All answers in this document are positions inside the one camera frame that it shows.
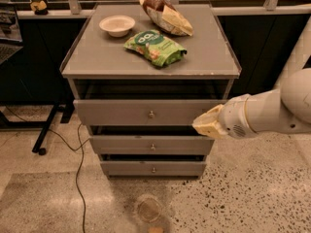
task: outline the snack bag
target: snack bag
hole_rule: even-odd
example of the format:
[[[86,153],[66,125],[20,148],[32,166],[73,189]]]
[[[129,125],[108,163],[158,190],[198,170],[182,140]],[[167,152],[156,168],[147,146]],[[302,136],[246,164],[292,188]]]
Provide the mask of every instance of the snack bag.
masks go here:
[[[162,67],[182,59],[187,50],[173,40],[163,36],[157,30],[140,32],[128,39],[124,47],[135,50]]]
[[[192,35],[190,23],[166,0],[139,0],[149,18],[165,32],[173,35]]]

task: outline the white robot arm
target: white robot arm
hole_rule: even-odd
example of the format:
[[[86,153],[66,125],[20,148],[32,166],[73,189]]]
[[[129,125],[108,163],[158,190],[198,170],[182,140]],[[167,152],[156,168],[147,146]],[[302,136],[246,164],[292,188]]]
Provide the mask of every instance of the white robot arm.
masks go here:
[[[279,89],[232,98],[199,116],[192,126],[213,138],[250,138],[263,131],[311,132],[311,69],[294,73]]]

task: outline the white bowl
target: white bowl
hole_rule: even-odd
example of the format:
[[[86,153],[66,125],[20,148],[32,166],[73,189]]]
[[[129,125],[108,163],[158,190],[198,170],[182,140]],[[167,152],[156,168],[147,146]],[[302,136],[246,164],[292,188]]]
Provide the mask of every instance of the white bowl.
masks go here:
[[[99,22],[99,27],[113,37],[122,37],[135,25],[135,20],[127,16],[106,17]]]

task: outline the cord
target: cord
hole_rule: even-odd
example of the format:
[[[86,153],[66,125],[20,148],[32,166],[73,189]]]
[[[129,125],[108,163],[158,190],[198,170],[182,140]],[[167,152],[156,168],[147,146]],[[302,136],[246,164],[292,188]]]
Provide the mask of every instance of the cord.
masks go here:
[[[15,113],[14,113],[11,109],[9,109],[7,106],[6,106],[6,109],[8,109],[8,111],[9,111],[11,114],[13,114],[15,117],[19,118],[19,119],[22,120],[22,121],[26,121],[26,122],[27,122],[27,120],[25,120],[25,119],[21,118],[20,116],[18,116],[17,114],[15,114]],[[83,165],[84,160],[85,160],[84,144],[85,144],[89,139],[86,139],[86,140],[82,143],[81,137],[80,137],[80,132],[79,132],[81,126],[82,126],[82,124],[80,123],[80,125],[79,125],[79,127],[78,127],[78,130],[77,130],[78,139],[79,139],[79,143],[80,143],[80,146],[79,146],[77,149],[72,148],[72,147],[66,142],[66,140],[65,140],[60,134],[58,134],[57,132],[55,132],[55,131],[53,131],[53,130],[51,130],[51,129],[49,129],[49,131],[51,131],[52,133],[54,133],[55,135],[57,135],[58,137],[60,137],[60,139],[61,139],[61,140],[67,145],[67,147],[68,147],[70,150],[72,150],[73,152],[76,152],[77,150],[81,149],[82,157],[81,157],[81,161],[80,161],[80,164],[79,164],[79,168],[78,168],[78,170],[77,170],[77,172],[76,172],[76,188],[77,188],[77,190],[78,190],[78,192],[79,192],[79,194],[80,194],[80,196],[81,196],[81,198],[82,198],[83,205],[84,205],[84,208],[83,208],[84,212],[83,212],[83,223],[82,223],[82,227],[83,227],[83,232],[85,233],[85,232],[86,232],[86,200],[85,200],[85,197],[84,197],[84,195],[81,193],[81,190],[80,190],[80,188],[79,188],[78,178],[79,178],[79,174],[80,174],[82,165]],[[2,146],[4,146],[4,145],[5,145],[11,138],[13,138],[13,137],[14,137],[14,136],[8,138],[8,139],[0,146],[0,148],[1,148]]]

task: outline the floor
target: floor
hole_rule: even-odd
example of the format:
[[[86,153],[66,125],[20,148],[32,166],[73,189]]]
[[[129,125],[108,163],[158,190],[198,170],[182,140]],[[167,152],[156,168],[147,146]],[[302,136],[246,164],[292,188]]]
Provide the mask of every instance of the floor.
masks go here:
[[[10,110],[26,120],[49,108]],[[2,108],[10,120],[19,120]],[[76,114],[51,129],[79,146]],[[264,133],[217,140],[200,179],[107,179],[87,142],[70,150],[52,132],[32,153],[39,131],[0,132],[0,232],[299,232],[311,233],[310,135]],[[82,142],[87,139],[84,126]],[[82,156],[78,184],[76,174]]]

